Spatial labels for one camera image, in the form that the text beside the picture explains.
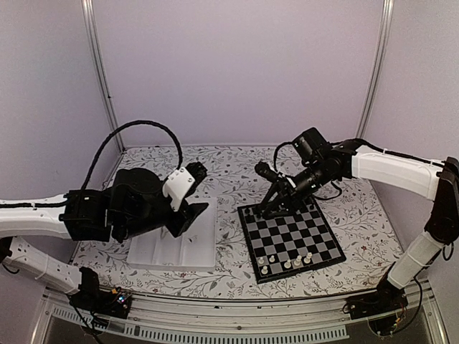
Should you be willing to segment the floral patterned table mat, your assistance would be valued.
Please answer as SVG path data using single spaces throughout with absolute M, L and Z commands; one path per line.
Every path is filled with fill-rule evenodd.
M 78 244 L 72 263 L 96 271 L 102 285 L 182 297 L 274 299 L 374 287 L 402 254 L 402 247 L 372 185 L 360 179 L 325 186 L 319 192 L 319 206 L 344 251 L 344 262 L 274 282 L 256 282 L 237 207 L 263 198 L 269 185 L 254 167 L 259 161 L 270 161 L 272 155 L 271 147 L 185 147 L 186 162 L 200 161 L 208 170 L 196 195 L 218 200 L 213 271 L 136 269 L 127 263 L 128 245 L 117 242 Z M 341 195 L 336 194 L 338 188 L 343 191 Z

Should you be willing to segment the aluminium front rail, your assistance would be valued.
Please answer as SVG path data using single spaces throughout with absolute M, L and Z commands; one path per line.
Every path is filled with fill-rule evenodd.
M 33 343 L 450 343 L 426 279 L 404 309 L 353 318 L 348 295 L 291 299 L 195 299 L 136 293 L 129 316 L 91 324 L 67 298 L 44 291 Z

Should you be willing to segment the black white chessboard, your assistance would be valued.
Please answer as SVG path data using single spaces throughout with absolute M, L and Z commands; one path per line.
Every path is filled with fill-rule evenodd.
M 258 284 L 346 261 L 344 251 L 315 199 L 307 200 L 303 209 L 291 216 L 274 219 L 256 217 L 255 207 L 254 204 L 240 206 L 237 213 Z M 308 252 L 313 256 L 311 262 L 305 264 L 303 259 Z M 274 263 L 269 262 L 271 255 L 275 256 Z M 302 265 L 295 267 L 293 261 L 298 255 L 302 256 Z M 260 257 L 265 258 L 264 265 L 258 264 Z M 284 268 L 287 261 L 291 263 L 290 269 Z M 261 273 L 264 266 L 268 267 L 267 274 Z

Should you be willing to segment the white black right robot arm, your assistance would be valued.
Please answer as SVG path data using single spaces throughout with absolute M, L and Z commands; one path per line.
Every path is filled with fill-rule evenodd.
M 423 232 L 389 268 L 371 297 L 376 312 L 397 303 L 399 293 L 440 251 L 458 239 L 458 160 L 428 160 L 378 148 L 361 139 L 328 142 L 316 128 L 302 132 L 290 142 L 301 158 L 303 171 L 289 176 L 274 165 L 260 161 L 255 172 L 271 186 L 258 206 L 266 219 L 300 208 L 320 187 L 344 178 L 366 179 L 421 195 L 433 202 Z

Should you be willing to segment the aluminium frame post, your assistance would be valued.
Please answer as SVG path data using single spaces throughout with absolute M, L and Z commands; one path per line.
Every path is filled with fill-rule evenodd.
M 369 84 L 364 98 L 364 104 L 361 116 L 358 122 L 356 137 L 365 138 L 365 134 L 369 127 L 374 101 L 377 96 L 379 81 L 381 78 L 384 58 L 387 52 L 387 46 L 392 26 L 392 17 L 394 11 L 394 0 L 383 0 L 382 14 L 379 23 L 379 33 L 377 37 L 377 45 L 374 54 L 372 71 L 369 78 Z
M 87 40 L 89 43 L 96 79 L 98 81 L 98 87 L 100 89 L 100 94 L 103 100 L 103 106 L 105 108 L 105 114 L 108 120 L 109 128 L 111 130 L 115 130 L 118 127 L 118 120 L 115 114 L 105 67 L 103 64 L 103 56 L 100 48 L 97 24 L 95 19 L 94 1 L 82 0 L 81 5 L 85 30 L 87 32 Z

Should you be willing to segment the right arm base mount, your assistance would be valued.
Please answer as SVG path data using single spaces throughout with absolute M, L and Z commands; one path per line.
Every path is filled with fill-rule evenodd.
M 407 306 L 403 288 L 381 281 L 373 292 L 347 297 L 341 310 L 352 320 L 366 318 L 375 335 L 386 337 L 401 329 Z

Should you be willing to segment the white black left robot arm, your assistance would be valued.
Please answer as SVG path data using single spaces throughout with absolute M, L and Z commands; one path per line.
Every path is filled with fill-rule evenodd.
M 2 201 L 1 262 L 67 295 L 77 294 L 92 311 L 102 310 L 107 297 L 99 290 L 97 273 L 41 252 L 26 237 L 123 243 L 162 227 L 180 237 L 208 207 L 186 200 L 206 177 L 200 163 L 179 167 L 165 179 L 145 168 L 121 169 L 105 190 L 82 186 L 49 199 Z

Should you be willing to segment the left aluminium frame post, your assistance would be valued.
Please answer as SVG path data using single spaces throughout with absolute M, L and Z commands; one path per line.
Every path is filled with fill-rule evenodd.
M 85 30 L 87 32 L 87 40 L 89 43 L 96 79 L 98 81 L 98 87 L 100 89 L 100 94 L 103 100 L 103 106 L 105 108 L 105 114 L 108 120 L 109 128 L 111 130 L 115 130 L 118 127 L 118 120 L 115 114 L 105 67 L 103 64 L 103 56 L 100 48 L 97 24 L 95 19 L 94 1 L 82 0 L 81 5 Z

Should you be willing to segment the white plastic tray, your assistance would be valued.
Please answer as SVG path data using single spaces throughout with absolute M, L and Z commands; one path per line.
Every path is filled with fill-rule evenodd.
M 162 227 L 131 240 L 127 263 L 134 269 L 211 272 L 216 265 L 217 198 L 200 198 L 208 203 L 190 228 L 174 238 Z

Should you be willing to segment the right aluminium frame post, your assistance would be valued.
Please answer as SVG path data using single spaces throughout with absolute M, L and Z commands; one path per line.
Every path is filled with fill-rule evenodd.
M 377 96 L 379 81 L 381 78 L 384 58 L 387 52 L 387 46 L 392 26 L 392 17 L 394 11 L 394 0 L 383 0 L 382 14 L 379 23 L 379 33 L 377 37 L 377 45 L 374 54 L 372 71 L 369 78 L 369 84 L 364 98 L 364 104 L 361 116 L 358 122 L 356 137 L 365 138 L 365 134 L 369 127 L 374 101 Z

